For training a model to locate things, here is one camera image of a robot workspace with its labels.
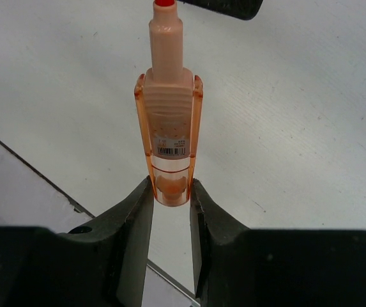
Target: white table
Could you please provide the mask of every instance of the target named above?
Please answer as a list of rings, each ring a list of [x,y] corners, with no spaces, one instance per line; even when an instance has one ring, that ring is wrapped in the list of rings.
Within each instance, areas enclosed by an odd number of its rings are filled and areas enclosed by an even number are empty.
[[[366,1],[179,6],[205,84],[195,176],[252,227],[366,228]],[[133,101],[149,0],[0,0],[0,139],[93,214],[147,174]],[[193,289],[188,205],[149,258]]]

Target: red cap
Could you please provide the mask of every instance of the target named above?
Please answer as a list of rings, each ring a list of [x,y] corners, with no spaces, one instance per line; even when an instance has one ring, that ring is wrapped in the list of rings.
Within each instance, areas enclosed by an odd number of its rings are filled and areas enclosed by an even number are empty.
[[[174,4],[174,0],[155,0],[155,3],[158,6],[172,6]]]

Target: barcode label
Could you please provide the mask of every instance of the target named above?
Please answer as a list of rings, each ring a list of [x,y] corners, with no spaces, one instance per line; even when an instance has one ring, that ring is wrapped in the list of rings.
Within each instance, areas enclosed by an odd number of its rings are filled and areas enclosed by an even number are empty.
[[[157,147],[157,151],[160,155],[168,155],[168,156],[171,156],[171,157],[185,155],[185,147],[183,147],[183,148]]]

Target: white label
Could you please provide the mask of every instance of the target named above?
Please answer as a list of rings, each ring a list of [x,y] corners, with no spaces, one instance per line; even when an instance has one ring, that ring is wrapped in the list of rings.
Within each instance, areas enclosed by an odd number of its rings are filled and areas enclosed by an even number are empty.
[[[164,157],[165,159],[180,159],[188,156],[190,151],[190,142],[184,137],[181,139],[169,139],[155,136],[153,145],[155,155],[157,157]]]

